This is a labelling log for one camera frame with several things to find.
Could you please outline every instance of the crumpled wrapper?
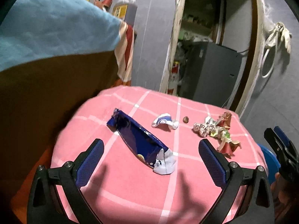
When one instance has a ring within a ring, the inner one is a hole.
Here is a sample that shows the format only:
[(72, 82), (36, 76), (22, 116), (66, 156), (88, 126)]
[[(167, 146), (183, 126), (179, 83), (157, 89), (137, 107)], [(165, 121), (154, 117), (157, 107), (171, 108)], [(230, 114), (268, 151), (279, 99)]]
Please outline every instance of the crumpled wrapper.
[(165, 175), (175, 170), (176, 157), (171, 149), (123, 111), (115, 109), (107, 126), (117, 130), (133, 154), (155, 173)]
[(224, 112), (224, 114), (219, 115), (217, 121), (215, 121), (210, 116), (205, 118), (205, 123), (195, 123), (193, 125), (193, 131), (197, 132), (201, 137), (207, 137), (210, 135), (213, 138), (221, 140), (220, 146), (217, 151), (222, 154), (227, 154), (229, 156), (234, 156), (234, 151), (240, 147), (241, 143), (239, 141), (233, 141), (228, 130), (231, 127), (231, 113)]
[(175, 130), (178, 128), (179, 122), (177, 120), (172, 120), (171, 115), (168, 113), (159, 115), (153, 122), (152, 127), (156, 128), (160, 124), (167, 124), (170, 130)]

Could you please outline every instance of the blue snack wrapper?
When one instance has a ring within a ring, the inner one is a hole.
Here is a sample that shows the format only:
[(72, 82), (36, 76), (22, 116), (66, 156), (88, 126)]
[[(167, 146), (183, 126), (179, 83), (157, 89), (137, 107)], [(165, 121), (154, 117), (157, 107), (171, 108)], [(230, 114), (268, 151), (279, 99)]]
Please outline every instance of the blue snack wrapper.
[(155, 173), (165, 175), (175, 170), (172, 151), (123, 111), (115, 109), (107, 126), (116, 129), (129, 149)]

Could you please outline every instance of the small brown nut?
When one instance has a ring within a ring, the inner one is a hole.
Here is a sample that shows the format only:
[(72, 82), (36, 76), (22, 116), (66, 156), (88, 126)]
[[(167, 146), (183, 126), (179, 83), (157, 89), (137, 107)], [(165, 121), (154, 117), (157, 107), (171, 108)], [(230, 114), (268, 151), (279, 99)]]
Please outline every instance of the small brown nut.
[(186, 124), (189, 122), (189, 118), (188, 118), (188, 116), (185, 116), (185, 117), (183, 118), (183, 122), (186, 123)]

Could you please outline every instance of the metal screw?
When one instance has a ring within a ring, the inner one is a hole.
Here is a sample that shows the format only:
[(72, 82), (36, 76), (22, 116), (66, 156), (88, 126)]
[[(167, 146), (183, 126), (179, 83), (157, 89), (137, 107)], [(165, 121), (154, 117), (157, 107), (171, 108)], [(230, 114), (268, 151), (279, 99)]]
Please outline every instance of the metal screw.
[(231, 162), (230, 165), (231, 165), (233, 168), (238, 167), (238, 164), (237, 164), (235, 161)]
[(71, 167), (73, 165), (73, 162), (72, 161), (67, 161), (64, 166), (65, 167)]
[(265, 169), (263, 166), (258, 166), (258, 170), (260, 170), (261, 172), (263, 172)]
[(39, 166), (37, 167), (37, 169), (38, 169), (39, 171), (43, 170), (43, 169), (44, 169), (44, 165), (39, 165)]

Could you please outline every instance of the pink tablecloth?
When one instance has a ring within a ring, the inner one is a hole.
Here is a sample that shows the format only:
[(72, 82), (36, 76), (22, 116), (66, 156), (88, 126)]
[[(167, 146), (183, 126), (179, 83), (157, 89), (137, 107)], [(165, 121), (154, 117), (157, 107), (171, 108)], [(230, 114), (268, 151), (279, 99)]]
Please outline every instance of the pink tablecloth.
[[(114, 108), (127, 113), (172, 149), (177, 157), (177, 170), (161, 176), (139, 161), (121, 137), (106, 126)], [(105, 144), (104, 155), (81, 191), (105, 224), (198, 224), (221, 189), (214, 185), (202, 162), (198, 154), (201, 138), (191, 129), (195, 122), (204, 122), (207, 115), (216, 119), (224, 111), (141, 87), (111, 88), (88, 100), (76, 112), (57, 140), (51, 167), (75, 160), (95, 138), (100, 138)], [(172, 118), (179, 120), (179, 127), (170, 132), (152, 128), (152, 121), (162, 113), (170, 113)], [(231, 137), (241, 142), (242, 149), (238, 148), (229, 161), (247, 168), (266, 166), (260, 148), (238, 116), (232, 114)], [(182, 121), (185, 116), (189, 117), (188, 124)], [(217, 140), (209, 140), (215, 148), (219, 145)], [(58, 187), (66, 213), (76, 220), (62, 188)], [(233, 218), (243, 193), (241, 187), (225, 221)]]

